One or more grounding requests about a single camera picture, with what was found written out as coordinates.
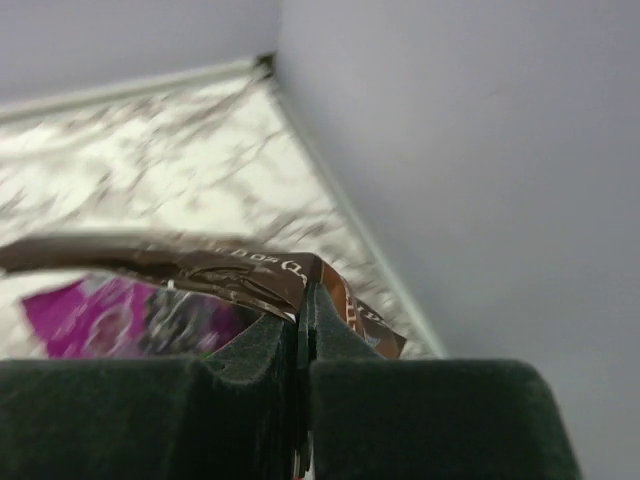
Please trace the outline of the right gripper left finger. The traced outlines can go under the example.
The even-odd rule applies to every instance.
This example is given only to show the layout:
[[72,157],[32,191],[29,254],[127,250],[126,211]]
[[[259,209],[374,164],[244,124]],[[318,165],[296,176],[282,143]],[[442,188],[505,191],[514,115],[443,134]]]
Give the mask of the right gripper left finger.
[[297,330],[265,317],[207,358],[8,360],[5,479],[288,479]]

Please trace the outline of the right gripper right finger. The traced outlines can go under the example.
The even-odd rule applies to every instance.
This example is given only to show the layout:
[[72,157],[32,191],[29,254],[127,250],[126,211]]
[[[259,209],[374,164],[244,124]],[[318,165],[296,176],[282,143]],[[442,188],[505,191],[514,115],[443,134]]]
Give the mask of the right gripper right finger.
[[318,479],[578,479],[553,392],[514,360],[390,360],[306,297]]

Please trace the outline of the brown sea salt chip bag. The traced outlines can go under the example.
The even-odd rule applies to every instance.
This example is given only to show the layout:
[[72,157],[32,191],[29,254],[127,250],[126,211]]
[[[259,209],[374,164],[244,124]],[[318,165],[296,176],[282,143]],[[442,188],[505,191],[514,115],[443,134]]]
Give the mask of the brown sea salt chip bag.
[[299,315],[307,291],[322,285],[340,318],[379,354],[397,358],[406,343],[319,256],[272,251],[245,239],[131,232],[32,236],[2,246],[1,268],[8,274],[104,270],[287,320]]

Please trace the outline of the purple snack bag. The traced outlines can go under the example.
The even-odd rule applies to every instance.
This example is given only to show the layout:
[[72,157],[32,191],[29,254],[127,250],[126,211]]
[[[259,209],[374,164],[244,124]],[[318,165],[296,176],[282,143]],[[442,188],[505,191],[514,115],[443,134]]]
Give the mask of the purple snack bag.
[[98,274],[21,304],[51,358],[209,355],[261,316],[212,296]]

